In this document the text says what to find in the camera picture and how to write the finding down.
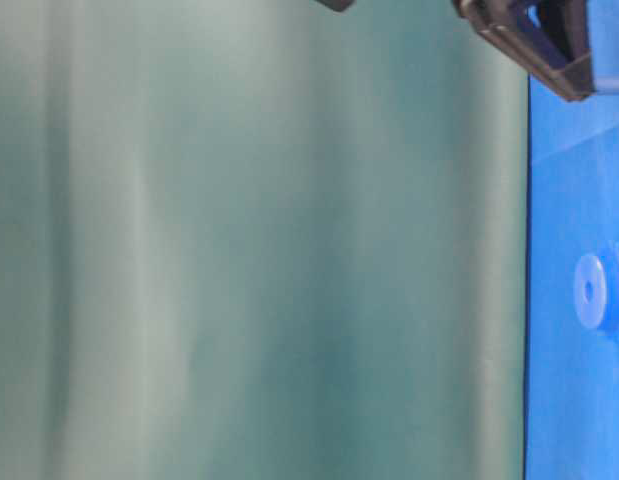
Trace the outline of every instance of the green fabric backdrop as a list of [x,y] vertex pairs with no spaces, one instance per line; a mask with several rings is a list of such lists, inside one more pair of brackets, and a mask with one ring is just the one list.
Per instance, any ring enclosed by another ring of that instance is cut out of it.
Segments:
[[526,82],[448,3],[0,0],[0,480],[521,478]]

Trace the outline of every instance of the blue platform edge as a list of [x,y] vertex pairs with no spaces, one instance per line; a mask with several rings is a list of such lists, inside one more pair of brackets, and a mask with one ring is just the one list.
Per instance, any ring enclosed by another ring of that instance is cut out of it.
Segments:
[[[619,74],[619,0],[589,4],[594,72]],[[526,478],[619,479],[619,343],[573,301],[580,257],[619,242],[619,96],[532,80],[530,102]]]

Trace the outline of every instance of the blue plastic gear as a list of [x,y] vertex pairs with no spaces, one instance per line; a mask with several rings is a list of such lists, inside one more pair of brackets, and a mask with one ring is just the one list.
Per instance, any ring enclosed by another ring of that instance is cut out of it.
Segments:
[[619,339],[619,244],[588,253],[574,275],[574,303],[583,327]]

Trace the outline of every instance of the black bracket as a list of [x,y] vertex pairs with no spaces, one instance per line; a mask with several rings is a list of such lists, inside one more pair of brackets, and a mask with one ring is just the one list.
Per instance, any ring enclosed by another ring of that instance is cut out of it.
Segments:
[[568,101],[595,92],[587,0],[452,0],[489,43]]
[[318,0],[318,2],[329,7],[336,12],[344,12],[347,8],[353,5],[355,0]]

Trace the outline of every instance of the green cloth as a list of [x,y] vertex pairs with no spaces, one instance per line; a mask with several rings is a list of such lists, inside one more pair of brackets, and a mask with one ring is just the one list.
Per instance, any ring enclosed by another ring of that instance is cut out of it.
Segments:
[[526,105],[447,1],[0,0],[0,480],[521,479]]

